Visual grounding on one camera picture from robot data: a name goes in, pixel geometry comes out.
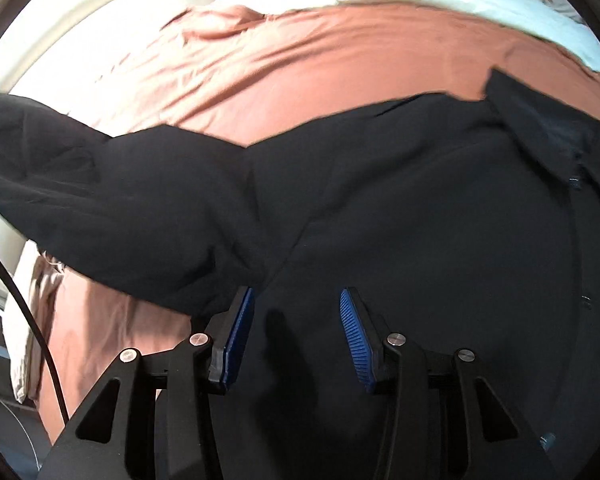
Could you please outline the black shirt garment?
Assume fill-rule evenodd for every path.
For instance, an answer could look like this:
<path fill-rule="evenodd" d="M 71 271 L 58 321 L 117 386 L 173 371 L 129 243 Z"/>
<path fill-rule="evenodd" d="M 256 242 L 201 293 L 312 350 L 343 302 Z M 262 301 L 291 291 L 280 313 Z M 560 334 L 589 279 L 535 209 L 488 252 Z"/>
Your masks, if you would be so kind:
<path fill-rule="evenodd" d="M 256 294 L 211 413 L 230 479 L 367 479 L 384 411 L 339 316 L 474 350 L 559 478 L 600 478 L 600 123 L 494 70 L 249 148 L 159 126 L 113 138 L 0 94 L 0 215 L 94 281 L 188 315 Z"/>

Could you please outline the orange-brown blanket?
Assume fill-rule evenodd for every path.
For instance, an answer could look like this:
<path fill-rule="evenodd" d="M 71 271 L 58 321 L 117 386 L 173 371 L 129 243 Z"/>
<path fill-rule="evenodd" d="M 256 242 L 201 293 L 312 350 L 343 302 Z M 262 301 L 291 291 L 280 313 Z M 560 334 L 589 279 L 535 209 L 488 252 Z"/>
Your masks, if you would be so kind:
<path fill-rule="evenodd" d="M 562 48 L 409 4 L 188 12 L 58 110 L 114 138 L 169 126 L 249 148 L 413 96 L 476 102 L 494 70 L 600 123 L 600 75 Z"/>

